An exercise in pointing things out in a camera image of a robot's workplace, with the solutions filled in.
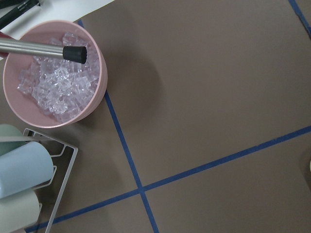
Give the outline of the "blue plastic cup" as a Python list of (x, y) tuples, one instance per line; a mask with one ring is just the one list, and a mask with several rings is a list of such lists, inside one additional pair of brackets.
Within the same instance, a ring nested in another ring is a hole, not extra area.
[(29, 142), (0, 157), (0, 197), (5, 198), (49, 181), (53, 176), (49, 152)]

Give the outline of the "metal rod in bowl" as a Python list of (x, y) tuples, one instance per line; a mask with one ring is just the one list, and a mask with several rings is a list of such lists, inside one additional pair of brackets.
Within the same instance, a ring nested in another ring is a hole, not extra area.
[(0, 39), (0, 51), (5, 53), (17, 53), (32, 56), (51, 57), (64, 59), (80, 64), (87, 60), (86, 47), (57, 46), (42, 43), (19, 41), (9, 38)]

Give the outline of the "pink bowl with ice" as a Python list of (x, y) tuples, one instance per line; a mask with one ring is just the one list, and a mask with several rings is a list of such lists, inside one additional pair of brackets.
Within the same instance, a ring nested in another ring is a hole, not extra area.
[(3, 90), (13, 113), (43, 129), (67, 126), (89, 116), (107, 88), (107, 67), (98, 45), (82, 26), (64, 20), (38, 24), (22, 36), (36, 43), (85, 46), (86, 63), (10, 54)]

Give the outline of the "black tripod stick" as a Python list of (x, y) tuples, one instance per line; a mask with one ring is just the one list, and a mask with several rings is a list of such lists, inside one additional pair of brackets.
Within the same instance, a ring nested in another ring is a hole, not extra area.
[(10, 2), (9, 0), (1, 1), (0, 6), (2, 8), (13, 6), (14, 4), (16, 6), (8, 13), (0, 17), (0, 29), (8, 26), (10, 23), (15, 21), (18, 17), (23, 15), (34, 6), (41, 6), (43, 2), (43, 0), (13, 0), (12, 2)]

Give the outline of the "white plastic cup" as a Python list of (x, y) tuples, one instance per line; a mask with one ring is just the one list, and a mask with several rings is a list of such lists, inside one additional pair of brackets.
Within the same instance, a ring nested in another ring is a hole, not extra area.
[(28, 189), (0, 200), (0, 231), (11, 233), (37, 222), (40, 204), (34, 190)]

